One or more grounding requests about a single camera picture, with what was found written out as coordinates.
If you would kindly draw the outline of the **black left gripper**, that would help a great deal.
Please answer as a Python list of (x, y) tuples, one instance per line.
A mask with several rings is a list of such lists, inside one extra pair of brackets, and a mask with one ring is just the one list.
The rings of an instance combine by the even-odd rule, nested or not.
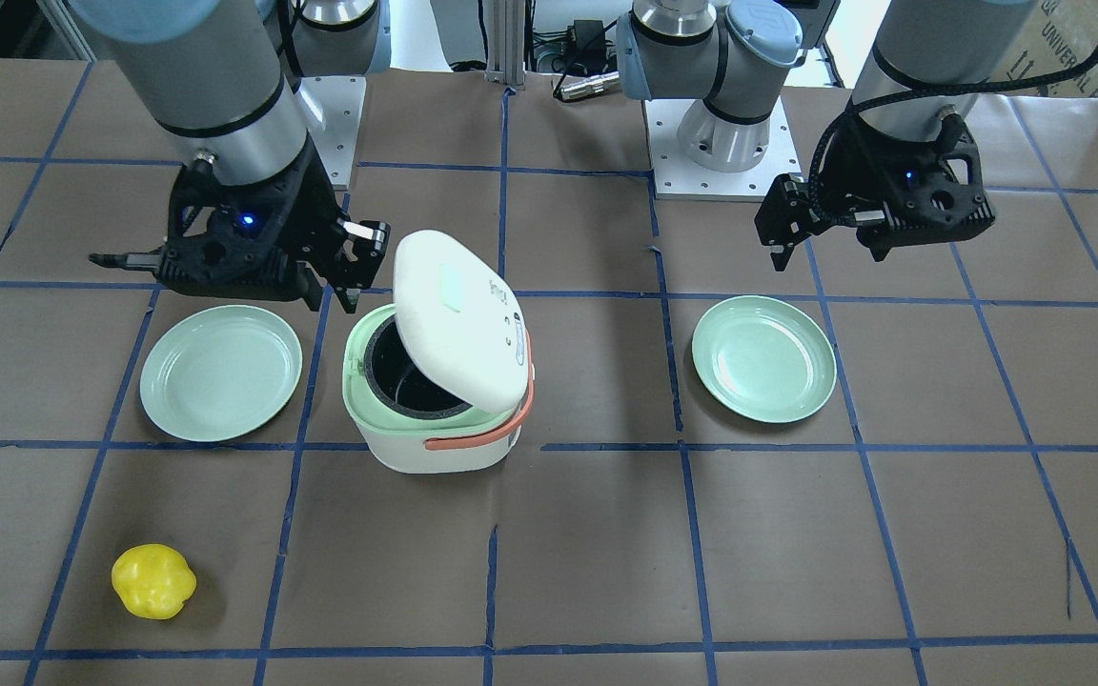
[[(903, 142), (853, 117), (829, 142), (818, 182), (824, 221), (858, 230), (875, 261), (897, 248), (970, 240), (995, 222), (965, 119), (941, 112), (938, 123), (933, 139)], [(776, 175), (755, 214), (777, 272), (819, 234), (809, 191), (802, 175)]]

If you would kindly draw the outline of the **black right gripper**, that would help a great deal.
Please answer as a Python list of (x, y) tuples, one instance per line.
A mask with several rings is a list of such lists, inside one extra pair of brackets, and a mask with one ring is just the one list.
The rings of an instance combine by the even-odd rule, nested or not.
[(391, 243), (378, 220), (344, 220), (313, 143), (260, 182), (219, 181), (223, 161), (197, 151), (175, 179), (156, 279), (209, 299), (304, 300), (318, 310), (323, 285), (344, 312), (374, 285)]

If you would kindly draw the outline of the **green plate near right arm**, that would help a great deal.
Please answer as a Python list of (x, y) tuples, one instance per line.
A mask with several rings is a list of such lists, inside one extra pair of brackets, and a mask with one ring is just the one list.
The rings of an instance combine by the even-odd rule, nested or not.
[(262, 427), (293, 398), (302, 346), (270, 310), (202, 310), (157, 339), (141, 369), (141, 407), (166, 434), (219, 442)]

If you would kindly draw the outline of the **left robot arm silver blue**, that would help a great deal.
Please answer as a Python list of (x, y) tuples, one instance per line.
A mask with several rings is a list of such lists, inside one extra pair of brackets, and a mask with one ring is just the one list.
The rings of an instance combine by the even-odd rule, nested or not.
[[(624, 94), (692, 101), (680, 142), (715, 171), (753, 168), (768, 117), (821, 1), (636, 1), (616, 23)], [(755, 214), (777, 271), (799, 244), (853, 227), (873, 259), (977, 237), (994, 212), (966, 117), (1031, 1), (893, 1), (807, 175), (785, 172)]]

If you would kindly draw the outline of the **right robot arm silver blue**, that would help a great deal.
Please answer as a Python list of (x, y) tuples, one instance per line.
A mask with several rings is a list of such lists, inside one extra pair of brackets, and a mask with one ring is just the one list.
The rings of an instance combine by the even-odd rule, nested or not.
[(292, 83), (292, 3), (279, 40), (253, 1), (74, 1), (153, 121), (184, 153), (163, 246), (91, 254), (188, 296), (302, 300), (330, 288), (354, 313), (382, 265), (391, 227), (352, 222)]

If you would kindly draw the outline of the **green plate near left arm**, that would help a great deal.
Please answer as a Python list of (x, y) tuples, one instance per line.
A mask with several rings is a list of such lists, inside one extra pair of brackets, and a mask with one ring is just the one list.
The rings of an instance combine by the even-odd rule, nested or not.
[(692, 333), (690, 356), (715, 400), (763, 424), (815, 415), (837, 383), (834, 347), (818, 322), (768, 296), (736, 296), (706, 310)]

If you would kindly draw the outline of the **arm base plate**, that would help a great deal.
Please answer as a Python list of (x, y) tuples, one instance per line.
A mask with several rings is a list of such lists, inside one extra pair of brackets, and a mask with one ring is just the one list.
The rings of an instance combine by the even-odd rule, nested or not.
[(367, 81), (362, 75), (320, 75), (296, 88), (311, 138), (336, 190), (352, 187), (355, 151)]
[(799, 175), (784, 106), (753, 125), (716, 117), (701, 100), (645, 101), (656, 196), (666, 200), (762, 201), (777, 175)]

